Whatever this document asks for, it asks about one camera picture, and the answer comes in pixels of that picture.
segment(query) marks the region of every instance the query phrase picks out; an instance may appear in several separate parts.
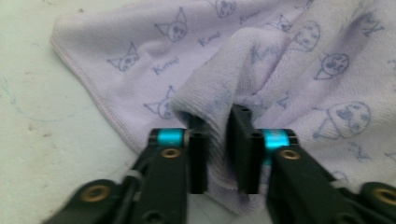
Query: blue band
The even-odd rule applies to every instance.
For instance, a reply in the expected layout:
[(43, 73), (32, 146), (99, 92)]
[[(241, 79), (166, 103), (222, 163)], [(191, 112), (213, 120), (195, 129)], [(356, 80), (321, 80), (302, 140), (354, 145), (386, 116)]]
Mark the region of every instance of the blue band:
[(157, 143), (159, 147), (182, 147), (182, 129), (160, 129), (158, 131)]
[(266, 159), (264, 164), (270, 165), (272, 154), (280, 147), (290, 146), (288, 134), (282, 129), (262, 129), (264, 136)]

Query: lavender cloth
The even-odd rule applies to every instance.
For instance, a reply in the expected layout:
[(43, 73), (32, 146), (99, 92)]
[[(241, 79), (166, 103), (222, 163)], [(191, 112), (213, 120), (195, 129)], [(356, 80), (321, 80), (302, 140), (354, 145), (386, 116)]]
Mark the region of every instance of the lavender cloth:
[(123, 140), (140, 152), (153, 128), (211, 127), (208, 194), (238, 214), (224, 155), (232, 104), (257, 128), (293, 129), (337, 178), (396, 178), (396, 5), (389, 0), (162, 0), (61, 17), (52, 45)]

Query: brass screw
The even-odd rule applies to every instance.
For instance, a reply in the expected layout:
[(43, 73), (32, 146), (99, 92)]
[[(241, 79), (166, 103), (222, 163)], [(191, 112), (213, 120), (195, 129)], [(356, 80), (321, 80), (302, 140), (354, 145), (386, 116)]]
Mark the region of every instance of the brass screw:
[(374, 196), (383, 203), (396, 206), (396, 191), (378, 188), (374, 189)]
[(287, 160), (298, 160), (301, 158), (298, 152), (288, 149), (280, 151), (280, 155)]
[(173, 159), (179, 157), (181, 154), (180, 150), (175, 148), (167, 148), (161, 152), (161, 155), (167, 159)]
[(110, 194), (110, 188), (105, 185), (95, 185), (81, 193), (81, 200), (86, 203), (97, 203)]

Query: folded towel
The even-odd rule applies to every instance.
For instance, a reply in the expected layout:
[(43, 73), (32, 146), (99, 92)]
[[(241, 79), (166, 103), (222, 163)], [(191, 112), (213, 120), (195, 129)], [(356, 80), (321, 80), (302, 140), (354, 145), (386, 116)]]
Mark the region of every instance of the folded towel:
[(153, 128), (210, 126), (209, 192), (237, 214), (224, 153), (232, 104), (257, 128), (293, 129), (352, 187), (396, 178), (396, 5), (390, 0), (162, 0), (57, 20), (52, 45), (123, 140), (141, 152)]

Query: white table surface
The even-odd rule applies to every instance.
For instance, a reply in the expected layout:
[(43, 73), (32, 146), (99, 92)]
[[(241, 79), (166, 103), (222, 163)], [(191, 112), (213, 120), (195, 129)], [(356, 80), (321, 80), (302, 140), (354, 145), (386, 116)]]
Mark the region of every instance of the white table surface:
[[(0, 0), (0, 224), (36, 224), (80, 185), (116, 181), (136, 155), (50, 45), (60, 15), (136, 0)], [(270, 223), (190, 196), (189, 223)]]

